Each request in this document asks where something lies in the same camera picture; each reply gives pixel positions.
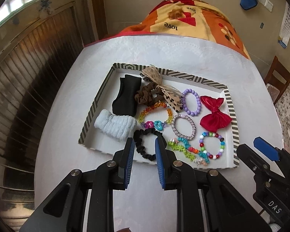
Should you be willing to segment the black scrunchie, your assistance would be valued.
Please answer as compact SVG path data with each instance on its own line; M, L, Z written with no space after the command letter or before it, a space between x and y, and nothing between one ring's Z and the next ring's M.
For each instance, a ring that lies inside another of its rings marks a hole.
M146 148L142 144L142 136L146 136L148 134L153 134L153 135L156 135L158 138L161 138L163 141L163 144L166 146L166 140L164 139L162 133L157 131L155 128L135 130L135 132L133 133L133 140L135 142L137 153L141 154L143 158L149 161L155 161L156 155L146 153Z

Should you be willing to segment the white fluffy scrunchie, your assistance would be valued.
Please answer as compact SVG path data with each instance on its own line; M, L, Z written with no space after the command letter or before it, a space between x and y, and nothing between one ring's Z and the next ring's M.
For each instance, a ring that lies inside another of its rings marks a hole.
M115 115L103 109L97 116L94 127L103 134L120 141L126 140L137 125L137 120L129 115Z

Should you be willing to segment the black knit headband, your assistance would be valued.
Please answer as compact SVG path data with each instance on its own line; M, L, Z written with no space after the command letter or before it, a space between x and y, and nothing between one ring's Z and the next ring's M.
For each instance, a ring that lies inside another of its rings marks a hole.
M115 115L128 115L134 117L137 113L138 103L135 95L141 87L141 78L126 74L120 78L120 88L116 99L112 103Z

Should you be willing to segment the beige leopard bow hairclip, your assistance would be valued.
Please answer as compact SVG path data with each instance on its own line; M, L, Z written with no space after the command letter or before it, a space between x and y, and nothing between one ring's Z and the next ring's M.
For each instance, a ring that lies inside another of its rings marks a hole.
M183 109L183 104L181 98L183 94L171 85L163 84L162 75L159 73L158 69L151 65L142 70L142 75L148 78L151 82L155 83L156 89L160 89L163 93L164 100L169 104L169 106L179 113Z

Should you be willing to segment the red satin bow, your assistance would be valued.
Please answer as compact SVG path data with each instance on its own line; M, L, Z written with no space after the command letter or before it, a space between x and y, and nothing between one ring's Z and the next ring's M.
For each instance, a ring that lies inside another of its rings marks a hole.
M231 117L221 112L219 109L224 102L223 98L201 96L200 101L211 112L210 114L203 116L200 120L200 125L204 129L210 132L217 132L219 129L223 129L231 123Z

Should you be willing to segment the brown scrunchie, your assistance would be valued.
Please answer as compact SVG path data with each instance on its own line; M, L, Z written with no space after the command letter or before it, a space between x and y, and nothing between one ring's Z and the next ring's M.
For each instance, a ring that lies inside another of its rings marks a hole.
M157 88L156 83L151 82L137 91L135 100L139 105L153 106L164 101L164 94L160 88Z

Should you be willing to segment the striped white tray box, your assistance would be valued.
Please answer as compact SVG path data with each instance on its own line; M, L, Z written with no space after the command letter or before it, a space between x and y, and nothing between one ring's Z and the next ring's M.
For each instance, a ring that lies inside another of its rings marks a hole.
M143 68L146 66L140 66L137 64L125 64L125 63L114 63L108 71L105 79L103 80L100 88L94 98L93 104L87 114L84 126L80 133L78 143L86 148L100 151L104 154L113 155L115 151L119 150L121 145L125 142L121 142L115 138L109 137L103 134L99 129L94 127L94 122L99 113L106 109L112 111L112 102L118 95L120 88L120 78L126 74L141 78L140 74ZM208 166L198 165L186 158L182 152L176 151L175 154L178 159L183 160L187 164L195 168L214 168L214 169L229 169L236 168L239 166L239 158L237 157L237 147L239 146L239 133L236 114L234 110L234 104L231 99L229 89L226 85L208 80L206 78L197 77L195 75L186 74L183 72L177 72L168 69L158 68L163 78L163 84L171 85L181 91L185 89L192 89L200 96L206 95L212 98L223 98L224 102L219 108L221 112L229 115L232 119L231 124L223 129L219 129L217 132L225 139L225 151L222 153L222 157L218 160L210 160ZM144 121L161 121L165 122L168 118L166 109L161 109L151 112ZM200 114L198 116L190 116L192 121L196 125L195 138L190 141L190 144L196 148L199 147L199 136L206 131L202 126L199 125L200 119L211 113L206 107L201 106ZM190 136L192 127L188 121L182 119L177 120L176 128L178 131L186 136ZM171 126L165 127L162 131L164 138L168 141L170 138L176 138L177 136L173 132ZM145 139L144 145L147 148L147 153L153 154L154 148L150 147L151 141L154 141L155 136L150 136ZM213 138L208 138L205 141L204 147L209 146L208 152L217 154L219 152L219 141L215 141Z

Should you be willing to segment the brown wooden chair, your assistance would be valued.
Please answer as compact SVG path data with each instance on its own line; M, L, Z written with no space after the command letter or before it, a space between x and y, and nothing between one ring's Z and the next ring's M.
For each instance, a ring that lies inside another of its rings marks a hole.
M264 78L264 83L273 103L276 104L290 84L290 72L277 56L273 58L270 69Z

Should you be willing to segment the orange red love blanket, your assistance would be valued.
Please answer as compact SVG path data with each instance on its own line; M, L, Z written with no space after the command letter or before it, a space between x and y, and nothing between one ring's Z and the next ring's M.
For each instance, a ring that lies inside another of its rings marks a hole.
M120 36L169 34L208 40L251 57L227 16L201 0L164 0L139 24L102 40Z

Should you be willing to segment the white wall calendar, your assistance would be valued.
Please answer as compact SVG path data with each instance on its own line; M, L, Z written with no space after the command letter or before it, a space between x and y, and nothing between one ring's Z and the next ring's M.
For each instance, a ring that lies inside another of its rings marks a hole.
M278 35L278 43L282 48L287 48L290 40L290 5L286 2L282 24Z

